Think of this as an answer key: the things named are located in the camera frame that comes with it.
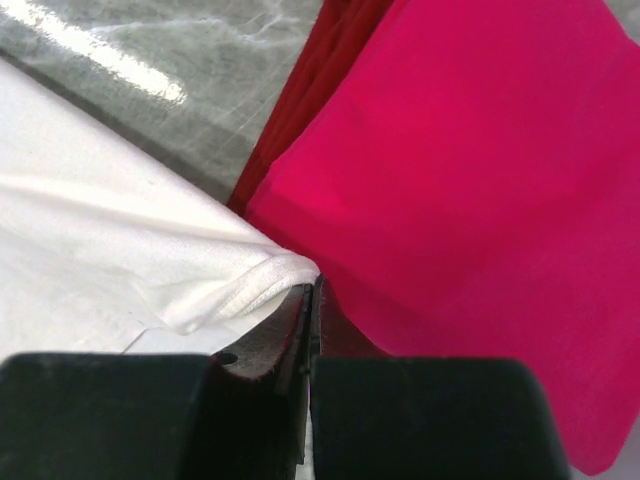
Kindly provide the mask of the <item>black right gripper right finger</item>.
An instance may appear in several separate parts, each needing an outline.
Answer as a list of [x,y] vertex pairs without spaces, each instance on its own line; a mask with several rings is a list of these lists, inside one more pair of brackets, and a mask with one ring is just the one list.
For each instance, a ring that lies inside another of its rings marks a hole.
[[567,479],[543,389],[522,363],[394,357],[343,313],[325,277],[310,331],[319,479]]

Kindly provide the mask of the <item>white t shirt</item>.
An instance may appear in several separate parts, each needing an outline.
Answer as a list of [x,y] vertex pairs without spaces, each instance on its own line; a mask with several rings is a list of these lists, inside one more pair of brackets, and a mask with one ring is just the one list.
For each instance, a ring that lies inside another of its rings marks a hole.
[[211,355],[317,266],[10,63],[1,66],[1,366]]

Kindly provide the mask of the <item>dark red folded t shirt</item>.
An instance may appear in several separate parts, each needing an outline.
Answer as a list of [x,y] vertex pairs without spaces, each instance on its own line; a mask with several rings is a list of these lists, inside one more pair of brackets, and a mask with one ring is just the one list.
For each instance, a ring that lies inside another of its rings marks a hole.
[[227,202],[242,216],[272,163],[304,132],[348,74],[390,0],[324,1]]

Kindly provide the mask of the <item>pink folded t shirt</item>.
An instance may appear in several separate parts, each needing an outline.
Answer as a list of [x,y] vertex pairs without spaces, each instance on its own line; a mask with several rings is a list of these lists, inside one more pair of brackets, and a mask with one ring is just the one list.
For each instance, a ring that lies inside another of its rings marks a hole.
[[396,355],[506,356],[571,464],[639,414],[639,47],[602,1],[391,1],[244,215]]

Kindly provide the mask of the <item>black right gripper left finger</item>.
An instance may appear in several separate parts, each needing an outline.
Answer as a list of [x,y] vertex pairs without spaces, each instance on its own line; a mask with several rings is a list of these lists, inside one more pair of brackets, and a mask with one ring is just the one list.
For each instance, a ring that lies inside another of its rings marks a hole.
[[21,353],[1,366],[5,479],[291,479],[312,289],[211,355]]

